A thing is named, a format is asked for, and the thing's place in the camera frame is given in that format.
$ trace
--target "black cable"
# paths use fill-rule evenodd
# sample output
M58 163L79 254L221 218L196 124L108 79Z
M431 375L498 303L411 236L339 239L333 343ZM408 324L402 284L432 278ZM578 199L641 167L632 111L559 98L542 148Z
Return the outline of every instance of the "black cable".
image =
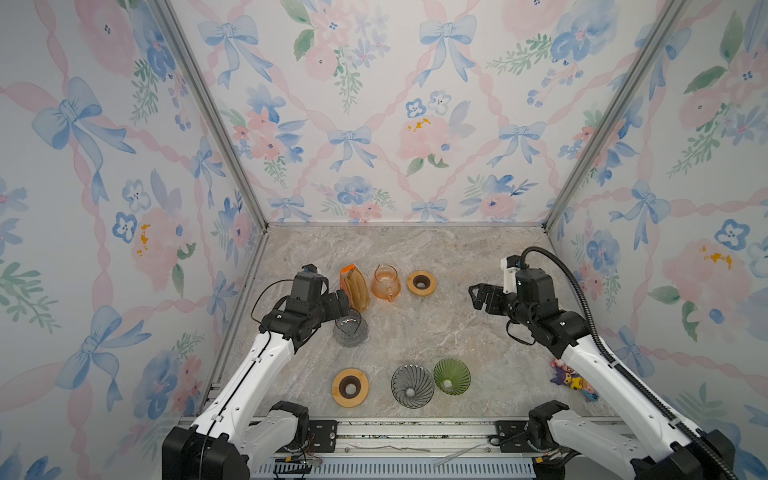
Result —
M199 480L203 480L203 455L205 454L205 442L208 440L210 431L214 429L214 425L216 425L215 422L210 423L210 427L208 427L208 433L206 433L205 438L203 438L203 448L200 450L200 467L197 469L197 478Z
M517 442L518 439L527 437L530 432L528 430L523 430L522 432L516 433L511 437L507 437L506 439L502 439L499 436L492 436L488 439L488 443L490 443L494 447L500 447L504 445L505 443L509 442Z
M569 452L565 457L556 458L555 460L550 460L548 462L537 463L536 465L547 468L560 468L564 467L566 463L570 462L574 457L579 455L581 455L581 453L573 450Z
M266 343L264 344L264 348L261 349L261 351L259 352L259 355L256 357L258 359L261 358L261 354L264 353L264 350L266 350L266 348L269 346L270 342L272 341L272 332L269 331L269 330L267 330L266 332L269 333L270 336L269 336L269 338L266 339Z
M283 279L283 280L277 280L276 282L270 283L269 285L267 285L267 286L266 286L266 288L265 288L265 289L264 289L264 290L261 292L261 294L259 295L259 298L257 298L257 299L256 299L256 303L254 303L254 304L253 304L253 308L252 308L252 309L251 309L251 311L250 311L250 318L251 318L251 319L252 319L254 322L256 322L256 323L261 323L259 320L257 320L257 319L255 319L255 318L253 318L253 312L255 312L255 311L256 311L256 305L258 305L258 304L259 304L259 300L261 300L261 297L262 297L262 296L264 296L264 293L266 293L266 291L267 291L267 290L269 290L269 289L270 289L270 287L271 287L272 285L277 285L277 284L278 284L278 283L280 283L280 282L293 282L293 279L292 279L292 278L286 278L286 279Z
M513 339L513 340L514 340L515 342L517 342L517 343L522 343L523 345L527 345L527 346L536 345L536 339L533 339L533 342L531 342L531 343L528 343L528 342L525 342L524 340L521 340L521 339L519 339L518 337L516 337L516 336L512 335L512 334L509 332L509 326L510 326L511 324L513 324L513 323L515 323L515 321L514 321L514 320L512 320L512 319L510 319L510 320L507 322L507 335L509 335L509 338Z
M592 340L594 341L595 346L600 351L600 354L611 364L616 362L616 359L613 355L611 355L611 352L608 350L608 348L603 344L603 340L598 335L598 328L594 324L594 319L592 318L592 312L589 309L589 303L587 302L587 297L584 296L584 292L581 291L581 287L578 284L578 281L576 280L576 277L574 274L568 269L568 267L563 263L562 260L558 258L557 255L550 252L549 250L546 250L541 247L528 247L525 250L523 250L523 253L520 254L520 266L522 268L528 268L528 265L525 263L525 257L530 252L537 252L545 257L547 257L549 260L552 260L555 265L558 266L560 270L563 271L565 274L565 277L568 279L568 282L571 284L571 288L573 289L574 293L576 294L576 298L579 302L579 305L581 306L581 311L584 312L584 319L587 320L587 327L589 329L589 333L592 337ZM646 388L643 383L635 377L632 372L625 369L624 366L620 363L616 363L614 368L625 378L629 381L629 383L632 384L637 390L640 391L640 393L645 396L651 403L654 404L654 406L664 415L667 417L667 419L670 422L674 422L677 420L677 416L670 410L664 403L656 396L655 393L651 392L648 388ZM720 471L725 475L725 477L728 480L738 480L738 477L735 473L733 473L733 470L728 468L728 465L723 461L723 459L717 455L707 444L704 442L704 440L701 439L700 436L693 433L687 425L685 425L682 421L678 421L674 424L675 428L680 429L682 433L684 433L693 443L698 445L706 454L710 457L712 462L714 462L715 465L720 469Z
M259 352L259 355L256 357L257 359L261 358L261 354L264 353L264 350L266 350L266 348L269 346L270 342L272 341L272 332L270 332L269 330L267 330L267 332L270 334L270 336L269 338L267 338L266 343L264 344L264 348L261 349L261 351ZM237 383L237 386L235 387L235 390L234 390L235 392L237 391L237 389L240 388L240 385L243 384L243 381L245 380L245 378L248 377L248 373L250 373L250 370L253 368L254 365L256 365L255 362L251 363L250 367L248 367L248 370L245 372L245 375L243 375L243 378L240 379L239 383ZM227 408L227 405L229 405L231 399L232 399L232 396L230 396L230 398L228 398L227 401L224 402L224 404L221 406L221 410L219 410L219 415L221 415L222 412ZM203 448L200 450L200 467L197 470L198 480L203 480L203 455L205 454L205 442L208 440L210 431L214 429L214 425L216 425L216 422L211 422L210 427L208 428L208 432L205 434L205 438L203 439Z

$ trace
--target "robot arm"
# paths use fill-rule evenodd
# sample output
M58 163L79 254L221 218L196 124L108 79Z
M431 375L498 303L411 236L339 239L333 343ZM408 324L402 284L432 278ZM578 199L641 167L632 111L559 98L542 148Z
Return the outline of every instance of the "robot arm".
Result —
M189 429L175 427L166 437L163 480L247 480L278 449L304 450L306 407L278 402L262 422L250 420L295 352L322 323L349 311L344 291L329 292L328 279L314 265L305 266L293 279L291 294L262 319L248 355L219 396Z
M529 250L543 253L570 273L554 254L537 247L526 252ZM532 445L542 451L566 446L627 479L719 478L721 472L725 478L736 478L730 476L733 444L717 430L702 432L695 422L657 398L619 359L607 353L594 324L576 312L560 310L552 278L525 265L526 252L502 259L503 287L480 283L469 288L473 306L526 326L535 342L589 381L637 436L635 442L609 432L567 405L551 401L529 412ZM512 274L514 286L509 280ZM586 299L581 300L586 306Z

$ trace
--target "floral wallpaper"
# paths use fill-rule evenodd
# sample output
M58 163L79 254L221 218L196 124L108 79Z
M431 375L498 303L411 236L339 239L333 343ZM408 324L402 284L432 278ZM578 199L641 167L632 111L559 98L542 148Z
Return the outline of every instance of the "floral wallpaper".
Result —
M149 478L258 228L146 4L0 12L0 478Z
M664 5L171 3L281 223L541 222Z
M551 230L609 346L745 479L768 478L767 16L692 2Z

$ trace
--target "plush toy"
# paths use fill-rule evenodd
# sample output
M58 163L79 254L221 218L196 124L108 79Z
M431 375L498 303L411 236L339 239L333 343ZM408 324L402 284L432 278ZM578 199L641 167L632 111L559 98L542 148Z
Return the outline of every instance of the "plush toy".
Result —
M576 373L575 370L566 365L565 362L554 359L551 365L554 368L554 378L550 382L556 385L570 386L573 390L579 390L581 393L584 393L588 402L596 402L600 398L594 387Z

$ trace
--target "clear glass cup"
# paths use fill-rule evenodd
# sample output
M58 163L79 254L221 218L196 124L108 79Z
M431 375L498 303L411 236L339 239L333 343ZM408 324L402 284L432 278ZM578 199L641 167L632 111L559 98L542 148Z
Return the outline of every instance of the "clear glass cup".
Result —
M395 297L400 294L400 279L397 276L397 270L391 265L382 263L373 274L371 291L382 300L395 301Z

